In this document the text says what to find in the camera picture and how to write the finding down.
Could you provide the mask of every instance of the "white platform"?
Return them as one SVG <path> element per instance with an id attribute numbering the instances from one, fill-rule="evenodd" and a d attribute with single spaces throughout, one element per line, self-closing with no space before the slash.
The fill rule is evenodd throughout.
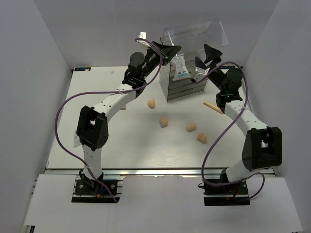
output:
<path id="1" fill-rule="evenodd" d="M 201 178 L 130 176 L 118 204 L 71 203 L 75 175 L 40 175 L 25 225 L 34 233 L 291 233 L 302 231 L 284 178 L 250 206 L 204 206 Z M 261 178 L 247 181 L 255 193 Z"/>
<path id="2" fill-rule="evenodd" d="M 73 73 L 68 97 L 86 91 L 116 90 L 123 80 L 126 67 L 92 67 L 91 71 Z M 149 75 L 150 80 L 155 72 Z M 103 147 L 102 168 L 190 168 L 201 167 L 203 158 L 231 119 L 203 105 L 215 103 L 218 89 L 207 85 L 206 92 L 166 102 L 157 78 L 125 111 L 119 111 L 109 122 L 109 139 Z M 59 134 L 63 144 L 79 156 L 82 147 L 73 148 L 73 132 L 83 106 L 93 106 L 107 95 L 88 95 L 70 101 L 63 111 Z M 155 99 L 155 109 L 147 101 Z M 162 129 L 159 119 L 169 120 Z M 197 131 L 187 132 L 186 124 L 197 124 Z M 199 132 L 208 136 L 206 145 L 197 141 Z M 206 167 L 227 167 L 241 158 L 244 136 L 237 126 L 223 137 L 213 150 Z M 77 159 L 64 152 L 54 141 L 47 168 L 82 168 Z"/>

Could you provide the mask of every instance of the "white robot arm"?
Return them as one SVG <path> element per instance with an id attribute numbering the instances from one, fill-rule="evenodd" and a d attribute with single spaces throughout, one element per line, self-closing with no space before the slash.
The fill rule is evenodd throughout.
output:
<path id="1" fill-rule="evenodd" d="M 222 53 L 204 44 L 206 60 L 195 58 L 195 71 L 191 74 L 194 83 L 200 82 L 208 70 L 212 70 L 221 61 Z M 232 120 L 244 108 L 239 95 L 242 85 L 242 72 L 234 68 L 225 74 L 220 69 L 212 72 L 208 79 L 218 87 L 217 106 Z M 245 135 L 242 158 L 233 166 L 225 169 L 220 176 L 220 183 L 246 179 L 261 169 L 279 166 L 282 163 L 282 133 L 278 127 L 269 127 L 260 121 L 250 110 L 244 109 L 236 125 Z"/>
<path id="2" fill-rule="evenodd" d="M 133 53 L 122 84 L 118 88 L 119 94 L 110 95 L 91 108 L 84 106 L 81 109 L 77 135 L 80 138 L 84 160 L 88 167 L 85 166 L 79 174 L 90 193 L 97 194 L 102 189 L 102 186 L 92 178 L 89 170 L 95 178 L 103 181 L 101 152 L 109 136 L 108 122 L 123 106 L 143 92 L 146 77 L 159 65 L 160 60 L 165 66 L 180 49 L 180 46 L 165 46 L 153 41 L 146 55 L 141 52 Z"/>

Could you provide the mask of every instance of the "wooden stick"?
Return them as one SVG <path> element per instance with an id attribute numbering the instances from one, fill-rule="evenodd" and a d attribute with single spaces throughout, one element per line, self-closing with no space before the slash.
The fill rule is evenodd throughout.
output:
<path id="1" fill-rule="evenodd" d="M 204 104 L 207 107 L 210 107 L 211 109 L 215 110 L 216 112 L 220 113 L 220 114 L 224 114 L 218 107 L 216 107 L 215 105 L 208 103 L 208 102 L 204 102 Z"/>

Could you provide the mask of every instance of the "gray wall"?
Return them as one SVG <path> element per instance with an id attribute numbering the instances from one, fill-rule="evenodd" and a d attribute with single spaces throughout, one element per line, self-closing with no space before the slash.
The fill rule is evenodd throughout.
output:
<path id="1" fill-rule="evenodd" d="M 19 233 L 70 70 L 31 0 L 0 7 L 0 232 Z"/>
<path id="2" fill-rule="evenodd" d="M 311 1 L 280 0 L 245 72 L 252 109 L 283 133 L 285 177 L 304 231 L 311 233 Z"/>
<path id="3" fill-rule="evenodd" d="M 230 45 L 224 60 L 244 65 L 278 0 L 34 0 L 71 68 L 126 66 L 134 39 L 166 27 L 218 18 Z"/>

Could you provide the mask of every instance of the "transparent acrylic container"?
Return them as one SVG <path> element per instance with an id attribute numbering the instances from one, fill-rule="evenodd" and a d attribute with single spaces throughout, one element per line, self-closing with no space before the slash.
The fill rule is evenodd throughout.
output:
<path id="1" fill-rule="evenodd" d="M 221 48 L 229 44 L 223 26 L 217 19 L 166 28 L 161 42 L 164 45 L 182 47 L 177 55 L 184 55 L 186 68 L 190 74 L 195 69 L 196 56 L 205 60 L 204 44 L 213 48 Z M 203 91 L 207 84 L 207 81 L 199 85 L 192 84 L 191 78 L 173 81 L 174 75 L 175 68 L 171 63 L 161 68 L 160 85 L 167 101 Z"/>

